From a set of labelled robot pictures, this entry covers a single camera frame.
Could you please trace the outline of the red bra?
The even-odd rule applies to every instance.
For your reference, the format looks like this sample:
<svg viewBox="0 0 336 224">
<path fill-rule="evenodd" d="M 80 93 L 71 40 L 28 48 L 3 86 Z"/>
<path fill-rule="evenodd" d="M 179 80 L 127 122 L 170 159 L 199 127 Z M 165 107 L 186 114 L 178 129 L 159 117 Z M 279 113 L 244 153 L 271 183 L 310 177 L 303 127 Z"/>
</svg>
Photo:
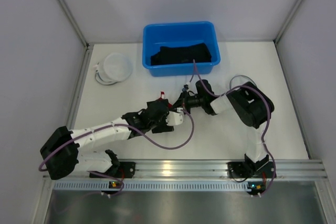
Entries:
<svg viewBox="0 0 336 224">
<path fill-rule="evenodd" d="M 159 102 L 159 105 L 161 108 L 166 108 L 169 111 L 173 111 L 173 105 L 169 102 L 168 98 L 165 95 L 164 91 L 160 92 L 160 96 L 157 99 L 157 101 Z"/>
</svg>

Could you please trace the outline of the white mesh laundry bag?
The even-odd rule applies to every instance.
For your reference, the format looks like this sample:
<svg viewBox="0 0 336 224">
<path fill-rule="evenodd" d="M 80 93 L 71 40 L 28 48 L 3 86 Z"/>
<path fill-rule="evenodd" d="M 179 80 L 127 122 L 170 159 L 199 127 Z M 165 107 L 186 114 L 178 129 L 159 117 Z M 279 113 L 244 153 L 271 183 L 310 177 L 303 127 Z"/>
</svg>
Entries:
<svg viewBox="0 0 336 224">
<path fill-rule="evenodd" d="M 125 81 L 133 72 L 130 59 L 121 53 L 113 52 L 95 65 L 95 80 L 103 86 L 111 86 Z"/>
<path fill-rule="evenodd" d="M 257 86 L 255 81 L 243 74 L 237 74 L 235 76 L 233 76 L 230 81 L 229 81 L 229 89 L 230 90 L 236 90 L 238 89 L 240 86 L 243 86 L 246 83 L 252 83 L 254 86 Z"/>
</svg>

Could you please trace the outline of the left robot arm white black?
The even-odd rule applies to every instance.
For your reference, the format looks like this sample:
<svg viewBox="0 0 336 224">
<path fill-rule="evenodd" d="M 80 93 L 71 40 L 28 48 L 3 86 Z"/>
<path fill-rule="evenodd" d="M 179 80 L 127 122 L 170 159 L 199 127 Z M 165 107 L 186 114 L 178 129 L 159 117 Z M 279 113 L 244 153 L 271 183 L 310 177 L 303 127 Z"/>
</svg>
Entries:
<svg viewBox="0 0 336 224">
<path fill-rule="evenodd" d="M 125 141 L 147 132 L 162 133 L 174 130 L 184 121 L 183 114 L 172 108 L 166 99 L 147 103 L 145 109 L 94 127 L 70 130 L 57 128 L 40 149 L 41 172 L 59 180 L 74 172 L 114 174 L 120 164 L 111 150 L 115 141 Z"/>
</svg>

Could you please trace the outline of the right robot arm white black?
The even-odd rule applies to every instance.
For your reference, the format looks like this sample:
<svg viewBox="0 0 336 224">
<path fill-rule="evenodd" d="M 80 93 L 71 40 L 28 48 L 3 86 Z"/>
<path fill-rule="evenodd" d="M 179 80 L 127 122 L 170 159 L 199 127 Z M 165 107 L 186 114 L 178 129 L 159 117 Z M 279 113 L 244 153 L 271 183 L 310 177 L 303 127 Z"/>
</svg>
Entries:
<svg viewBox="0 0 336 224">
<path fill-rule="evenodd" d="M 265 141 L 275 109 L 273 102 L 251 81 L 222 95 L 216 95 L 205 79 L 197 81 L 195 86 L 197 93 L 192 95 L 185 86 L 172 108 L 183 108 L 190 112 L 192 108 L 201 107 L 209 115 L 233 109 L 242 123 L 253 129 L 253 133 L 247 137 L 244 160 L 228 163 L 230 178 L 239 182 L 252 177 L 275 178 L 275 159 Z"/>
</svg>

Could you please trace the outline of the black garment in bin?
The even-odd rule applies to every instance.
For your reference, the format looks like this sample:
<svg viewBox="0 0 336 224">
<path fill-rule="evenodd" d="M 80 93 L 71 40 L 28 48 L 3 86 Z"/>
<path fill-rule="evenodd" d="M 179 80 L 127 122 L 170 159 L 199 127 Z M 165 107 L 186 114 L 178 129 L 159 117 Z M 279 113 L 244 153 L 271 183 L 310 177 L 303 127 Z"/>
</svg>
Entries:
<svg viewBox="0 0 336 224">
<path fill-rule="evenodd" d="M 204 44 L 196 44 L 185 47 L 161 46 L 159 52 L 150 57 L 152 66 L 174 65 L 185 63 L 211 62 L 212 56 L 208 47 Z"/>
</svg>

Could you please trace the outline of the blue plastic bin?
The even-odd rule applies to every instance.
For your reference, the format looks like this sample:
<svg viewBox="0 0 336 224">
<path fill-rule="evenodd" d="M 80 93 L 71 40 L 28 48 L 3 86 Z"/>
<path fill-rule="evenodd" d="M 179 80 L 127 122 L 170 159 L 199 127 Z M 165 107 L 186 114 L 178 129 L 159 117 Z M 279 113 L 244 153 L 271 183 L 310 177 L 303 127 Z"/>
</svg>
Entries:
<svg viewBox="0 0 336 224">
<path fill-rule="evenodd" d="M 215 27 L 208 21 L 150 24 L 143 29 L 142 64 L 154 77 L 209 74 L 221 61 Z"/>
</svg>

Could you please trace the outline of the aluminium mounting rail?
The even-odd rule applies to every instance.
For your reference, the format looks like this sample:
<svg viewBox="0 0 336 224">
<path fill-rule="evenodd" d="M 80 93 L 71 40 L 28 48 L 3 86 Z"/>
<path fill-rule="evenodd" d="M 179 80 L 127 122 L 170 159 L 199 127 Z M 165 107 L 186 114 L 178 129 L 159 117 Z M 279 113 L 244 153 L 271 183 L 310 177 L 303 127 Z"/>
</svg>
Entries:
<svg viewBox="0 0 336 224">
<path fill-rule="evenodd" d="M 285 179 L 293 181 L 324 180 L 327 173 L 319 160 L 276 160 L 269 161 L 254 174 L 243 161 L 234 160 L 153 160 L 122 159 L 113 165 L 106 175 L 115 178 L 139 179 Z"/>
</svg>

